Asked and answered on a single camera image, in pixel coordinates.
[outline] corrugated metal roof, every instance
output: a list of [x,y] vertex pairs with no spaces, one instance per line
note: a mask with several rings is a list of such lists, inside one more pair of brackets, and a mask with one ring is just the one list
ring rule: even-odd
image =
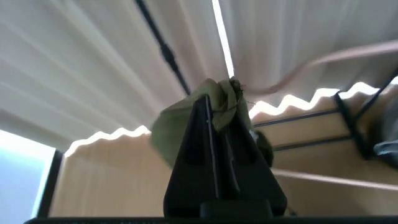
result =
[[[211,0],[146,3],[191,90],[206,78],[228,78]],[[334,50],[398,38],[395,0],[221,0],[220,8],[235,77],[247,88],[275,84],[299,63]],[[130,0],[1,1],[0,14],[3,121],[11,115],[72,142],[150,127],[185,96]],[[286,94],[310,101],[321,87],[378,85],[397,57],[331,63],[274,95],[247,100],[278,106]]]

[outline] beige wall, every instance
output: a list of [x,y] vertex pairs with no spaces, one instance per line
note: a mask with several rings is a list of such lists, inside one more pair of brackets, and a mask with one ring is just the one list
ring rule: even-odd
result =
[[[357,108],[364,97],[350,99]],[[381,100],[362,126],[383,107]],[[293,116],[335,107],[323,99],[313,111],[289,108]],[[260,114],[256,121],[275,119]],[[337,114],[261,128],[274,145],[348,134]],[[398,171],[380,161],[362,160],[352,141],[275,153],[275,168],[398,185]],[[162,216],[171,170],[148,144],[148,136],[99,140],[65,158],[53,199],[52,216]],[[299,215],[398,215],[398,192],[278,177]]]

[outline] light strip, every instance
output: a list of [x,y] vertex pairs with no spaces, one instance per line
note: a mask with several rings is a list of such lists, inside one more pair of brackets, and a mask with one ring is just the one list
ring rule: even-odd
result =
[[229,78],[234,76],[234,65],[232,63],[231,51],[229,49],[228,38],[226,37],[223,16],[221,15],[220,3],[218,0],[212,0],[214,16],[216,17],[216,24],[218,35],[220,37],[221,46],[223,47],[224,59]]
[[289,170],[282,170],[282,169],[275,169],[272,168],[272,173],[275,176],[280,177],[290,177],[290,178],[297,178],[297,179],[305,179],[305,180],[316,180],[320,182],[328,182],[333,184],[344,184],[344,185],[352,185],[357,187],[369,187],[374,189],[383,189],[383,190],[394,190],[398,191],[397,185],[392,184],[382,184],[376,182],[368,182],[362,180],[353,180],[353,179],[344,179],[338,177],[329,177],[325,175],[317,175],[317,174],[306,174],[301,172],[292,172]]
[[[393,85],[398,85],[398,77],[395,77],[390,84]],[[347,99],[351,98],[357,93],[364,93],[366,95],[373,95],[375,94],[379,89],[378,88],[373,88],[366,83],[363,82],[357,82],[355,83],[347,92],[341,92],[339,93],[340,97],[342,99]],[[313,98],[311,99],[310,102],[307,102],[303,99],[297,98],[296,96],[293,95],[287,95],[284,97],[280,105],[276,108],[266,102],[263,101],[258,101],[256,105],[253,106],[253,108],[249,111],[249,117],[250,119],[253,119],[258,113],[266,113],[269,115],[278,115],[283,113],[289,106],[295,106],[296,108],[300,108],[301,110],[310,110],[312,109],[322,97],[331,97],[334,94],[336,94],[339,91],[339,89],[336,88],[319,88],[316,90]],[[119,138],[122,135],[127,135],[130,137],[138,137],[141,136],[142,134],[150,134],[150,131],[143,125],[139,126],[137,129],[134,131],[128,131],[124,128],[119,128],[117,129],[114,133],[112,134],[106,134],[102,131],[95,133],[88,139],[81,139],[74,141],[70,148],[66,151],[65,157],[68,157],[72,155],[77,148],[83,145],[91,144],[99,139],[107,139],[107,140],[114,140]]]

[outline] green cloth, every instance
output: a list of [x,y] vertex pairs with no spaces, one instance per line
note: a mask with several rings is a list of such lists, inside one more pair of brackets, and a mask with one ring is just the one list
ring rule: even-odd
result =
[[[217,112],[213,114],[212,121],[216,131],[221,131],[227,126],[236,111],[241,116],[245,127],[253,130],[239,81],[230,79],[217,83],[212,79],[207,79],[190,96],[164,109],[152,126],[150,142],[171,167],[174,166],[180,150],[193,104],[205,95],[210,97],[211,108]],[[273,159],[271,145],[260,131],[256,131],[256,134],[258,135],[257,146],[271,166]]]

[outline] ceiling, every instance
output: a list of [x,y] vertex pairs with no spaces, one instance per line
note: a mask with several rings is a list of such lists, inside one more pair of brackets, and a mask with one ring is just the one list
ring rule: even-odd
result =
[[[229,77],[211,0],[146,4],[191,90]],[[234,76],[248,88],[334,50],[398,38],[396,0],[220,0],[220,9]],[[321,87],[377,86],[397,62],[331,63],[247,100],[278,106],[286,94],[310,101]],[[0,0],[1,129],[63,148],[98,131],[149,128],[184,97],[134,1]]]

